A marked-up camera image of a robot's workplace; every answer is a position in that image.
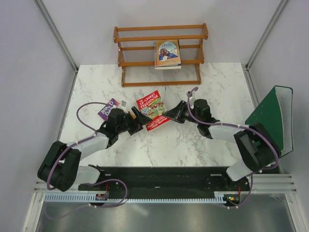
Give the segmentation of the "red Treehouse book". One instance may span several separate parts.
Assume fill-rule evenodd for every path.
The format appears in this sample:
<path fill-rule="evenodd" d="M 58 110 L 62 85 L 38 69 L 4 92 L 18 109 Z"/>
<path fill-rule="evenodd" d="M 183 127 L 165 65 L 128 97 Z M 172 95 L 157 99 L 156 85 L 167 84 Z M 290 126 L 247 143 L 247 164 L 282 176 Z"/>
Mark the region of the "red Treehouse book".
<path fill-rule="evenodd" d="M 170 121 L 169 118 L 162 115 L 167 109 L 158 90 L 136 100 L 136 103 L 140 112 L 152 119 L 146 125 L 147 131 L 152 131 Z"/>

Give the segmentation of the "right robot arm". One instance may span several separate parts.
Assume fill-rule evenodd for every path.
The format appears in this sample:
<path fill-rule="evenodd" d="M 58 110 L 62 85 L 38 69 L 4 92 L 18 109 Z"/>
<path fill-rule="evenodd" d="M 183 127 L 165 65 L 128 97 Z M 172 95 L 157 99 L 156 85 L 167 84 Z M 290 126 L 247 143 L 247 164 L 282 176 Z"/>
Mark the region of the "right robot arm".
<path fill-rule="evenodd" d="M 281 157 L 280 148 L 261 123 L 224 125 L 212 116 L 210 106 L 204 99 L 195 100 L 192 108 L 185 101 L 180 101 L 176 107 L 164 112 L 163 116 L 180 124 L 186 121 L 195 123 L 202 136 L 237 145 L 241 159 L 228 167 L 227 175 L 221 178 L 222 187 L 226 190 L 233 190 L 240 179 L 272 163 L 277 164 Z"/>

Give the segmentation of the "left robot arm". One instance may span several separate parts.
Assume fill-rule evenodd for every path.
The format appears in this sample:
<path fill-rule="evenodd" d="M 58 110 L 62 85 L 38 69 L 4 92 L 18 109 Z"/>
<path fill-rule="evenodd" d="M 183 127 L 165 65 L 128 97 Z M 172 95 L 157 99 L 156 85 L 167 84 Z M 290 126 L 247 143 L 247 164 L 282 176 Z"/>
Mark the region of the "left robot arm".
<path fill-rule="evenodd" d="M 113 108 L 108 119 L 94 134 L 70 145 L 55 141 L 49 148 L 37 177 L 49 190 L 67 191 L 76 180 L 80 161 L 100 150 L 111 147 L 123 132 L 133 135 L 149 124 L 152 119 L 132 107 L 134 115 L 121 108 Z"/>

